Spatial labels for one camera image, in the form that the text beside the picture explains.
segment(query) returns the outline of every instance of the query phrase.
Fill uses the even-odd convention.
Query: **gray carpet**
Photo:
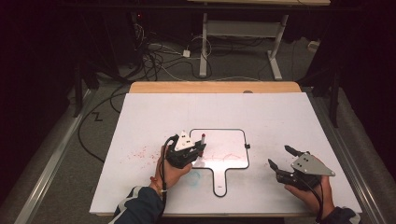
[[[302,39],[292,44],[282,43],[277,55],[280,71],[284,80],[297,80],[303,77],[314,53],[306,50],[308,41]],[[166,46],[181,52],[184,48],[167,43]],[[213,49],[212,57],[209,57],[212,76],[209,80],[219,78],[229,78],[228,81],[251,81],[248,78],[255,78],[265,81],[273,81],[272,72],[268,66],[265,51],[272,47],[269,40],[264,40],[259,46],[239,46],[233,52],[226,56],[216,56],[229,52],[226,47]],[[166,61],[173,60],[177,56],[162,54]],[[194,74],[198,74],[198,61],[183,60],[191,62]],[[122,66],[120,71],[123,74],[129,73],[131,69]],[[167,72],[161,71],[158,74],[158,80],[175,80],[175,78],[183,80],[199,80],[191,75],[191,65],[188,63],[179,63],[167,68]],[[100,88],[93,94],[92,101],[86,104],[86,108],[93,108],[109,97],[120,84],[112,81],[104,75],[98,75],[100,80]],[[118,92],[126,92],[129,86],[123,87]],[[393,223],[396,219],[392,204],[396,201],[396,186],[393,178],[386,170],[384,164],[375,152],[375,149],[367,137],[361,123],[356,118],[353,110],[347,101],[346,96],[341,91],[338,107],[338,124],[339,128],[334,129],[327,117],[327,108],[329,101],[324,98],[313,98],[311,102],[317,112],[319,121],[321,122],[325,133],[327,134],[334,152],[340,161],[343,160],[343,150],[347,150],[348,155],[353,159],[354,164],[358,168],[360,182],[353,180],[356,170],[351,169],[347,164],[343,164],[347,177],[351,180],[352,186],[359,186],[361,182],[366,184],[364,192],[370,192],[376,206],[379,209],[374,212],[373,204],[367,203],[361,197],[361,190],[356,188],[356,195],[360,200],[363,213],[361,214],[363,223],[383,223],[379,217],[384,219],[384,223]],[[123,96],[114,98],[114,106],[120,110],[122,106]],[[0,209],[0,223],[14,223],[24,203],[29,197],[32,189],[41,172],[43,171],[47,161],[49,160],[53,149],[63,139],[65,130],[73,121],[73,105],[65,112],[64,116],[59,120],[58,124],[53,128],[46,141],[32,158],[30,164],[21,176],[19,182],[15,185],[6,202]],[[81,126],[81,139],[88,150],[97,155],[101,159],[105,159],[109,145],[111,143],[112,134],[114,133],[119,114],[115,111],[109,102],[100,105],[94,112],[98,114],[89,114],[87,119]],[[103,164],[90,156],[82,148],[78,141],[78,134],[74,133],[69,144],[66,147],[64,159],[59,167],[56,176],[53,178],[49,189],[47,190],[43,201],[36,210],[32,223],[107,223],[111,217],[98,217],[89,214],[92,197],[95,187],[99,180]],[[313,223],[313,217],[288,217],[285,218],[287,224]],[[234,223],[276,223],[275,220],[249,219],[234,220]],[[218,223],[231,223],[228,220],[219,220]]]

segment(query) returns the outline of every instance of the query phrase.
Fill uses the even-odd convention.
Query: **table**
[[[304,5],[307,7],[328,6],[330,0],[189,0],[193,2],[209,3],[234,3],[234,4],[255,4],[255,5]],[[256,22],[256,21],[210,21],[207,13],[204,13],[202,31],[202,53],[200,61],[200,77],[206,77],[207,65],[207,36],[208,35],[232,35],[232,36],[253,36],[253,37],[274,37],[274,47],[267,51],[267,56],[274,79],[282,80],[279,66],[276,62],[276,53],[282,40],[283,32],[289,15],[283,15],[281,22]]]
[[[229,187],[222,198],[213,194],[210,171],[192,170],[169,190],[165,216],[307,215],[304,204],[285,193],[266,163],[272,159],[279,168],[287,170],[295,159],[284,150],[284,145],[325,158],[325,163],[336,172],[336,177],[332,177],[336,179],[332,182],[335,203],[361,212],[306,94],[295,83],[136,82],[130,92],[107,153],[91,213],[111,215],[133,186],[149,183],[159,148],[169,134],[200,125],[207,129],[244,130],[251,144],[249,167],[227,171]]]

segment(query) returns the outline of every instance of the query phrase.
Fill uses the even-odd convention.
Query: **person's right hand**
[[[332,202],[332,187],[330,186],[330,180],[329,177],[326,175],[323,175],[321,178],[321,185],[323,188],[323,214],[321,219],[323,220],[325,217],[327,217],[332,210],[334,210],[334,203]],[[291,185],[285,185],[285,189],[288,190],[290,193],[292,193],[294,196],[297,198],[301,199],[306,206],[315,214],[318,213],[319,211],[319,203],[315,195],[311,191],[304,191],[304,190],[299,190],[295,188],[294,186]],[[321,189],[320,185],[316,186],[314,188],[315,192],[318,194],[318,196],[321,198]]]

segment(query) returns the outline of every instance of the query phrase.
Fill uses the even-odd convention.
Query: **floor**
[[[272,47],[271,39],[216,38],[212,41],[212,52],[208,57],[210,72],[205,80],[274,81],[265,54]],[[315,56],[314,52],[306,48],[308,43],[308,40],[301,39],[280,45],[276,59],[285,81],[295,81],[304,76]],[[158,41],[149,48],[155,58],[147,58],[146,68],[132,78],[140,78],[141,81],[202,80],[198,77],[198,60],[179,59],[179,54],[186,48],[185,46]],[[200,56],[198,49],[194,49],[193,46],[190,49],[191,58]],[[150,69],[152,62],[162,62],[162,70],[156,72]],[[128,65],[120,67],[120,72],[124,76],[133,70]],[[68,110],[53,127],[1,207],[0,223],[107,223],[111,220],[111,217],[91,215],[89,208],[103,167],[100,160],[106,157],[123,97],[114,97],[112,105],[105,99],[112,94],[127,92],[129,86],[121,86],[120,83],[103,74],[98,74],[98,80],[100,82],[98,90],[86,91],[84,108],[78,118],[73,118],[75,99],[74,93],[70,93],[71,105]],[[304,88],[303,91],[310,95],[309,88]],[[393,204],[396,200],[395,182],[350,108],[347,97],[341,90],[337,114],[338,129],[331,125],[327,116],[329,99],[310,96],[310,100],[355,190],[363,210],[361,214],[363,223],[392,223],[396,218]],[[90,118],[98,117],[85,119],[85,115],[89,115]],[[84,151],[82,144],[99,160]],[[47,177],[48,181],[41,179],[40,176]],[[38,194],[33,192],[35,186],[43,187],[43,191]],[[35,201],[33,207],[28,206],[32,206],[32,203],[29,203],[32,201],[29,200],[31,196],[34,196],[33,201]],[[278,220],[257,218],[214,221],[217,221],[216,223],[278,222]],[[281,222],[313,223],[314,218],[287,217],[279,223]]]

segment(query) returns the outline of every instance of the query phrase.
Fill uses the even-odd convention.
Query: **marker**
[[[201,139],[201,145],[203,145],[205,143],[205,134],[202,134],[202,139]]]

